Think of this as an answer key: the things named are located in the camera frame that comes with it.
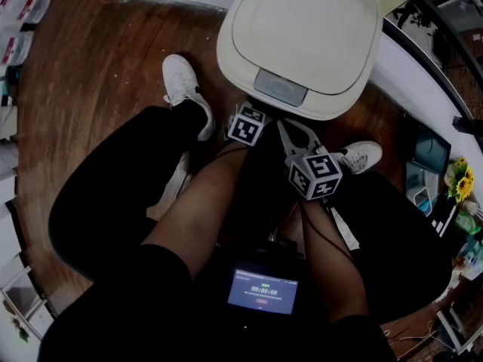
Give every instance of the timer display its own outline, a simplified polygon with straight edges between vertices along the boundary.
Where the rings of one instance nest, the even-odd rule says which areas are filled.
[[[297,281],[236,269],[228,303],[258,311],[291,314],[297,285]]]

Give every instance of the black and white cube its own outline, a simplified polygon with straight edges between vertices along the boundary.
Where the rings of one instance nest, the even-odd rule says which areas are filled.
[[[288,179],[306,200],[331,195],[337,189],[342,172],[324,146],[314,154],[295,158]]]
[[[228,137],[254,146],[260,138],[266,122],[265,114],[254,109],[249,102],[245,102],[231,120]]]

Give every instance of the white sneaker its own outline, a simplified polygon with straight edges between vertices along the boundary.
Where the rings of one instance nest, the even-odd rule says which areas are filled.
[[[180,55],[172,54],[163,61],[163,79],[165,80],[166,102],[175,107],[184,100],[192,100],[206,112],[208,122],[198,135],[198,141],[209,140],[214,133],[215,123],[210,105],[198,93],[199,86],[196,74],[188,61]]]
[[[340,153],[332,153],[339,164],[344,165],[352,174],[359,174],[374,166],[383,157],[383,148],[379,143],[361,141],[351,143]]]

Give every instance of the yellow flower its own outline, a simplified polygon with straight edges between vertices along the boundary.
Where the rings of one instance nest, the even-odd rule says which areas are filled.
[[[456,191],[457,195],[460,196],[460,200],[464,200],[469,196],[473,189],[473,182],[471,182],[469,179],[466,177],[463,177],[457,185]]]
[[[468,179],[470,182],[475,182],[475,174],[473,173],[473,169],[468,165],[466,168],[466,173],[464,178]]]

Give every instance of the white plastic container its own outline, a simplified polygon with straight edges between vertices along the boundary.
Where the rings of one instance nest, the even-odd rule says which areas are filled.
[[[2,0],[0,27],[37,24],[47,12],[51,0]]]
[[[0,64],[3,66],[19,66],[22,64],[32,45],[33,31],[0,32]]]

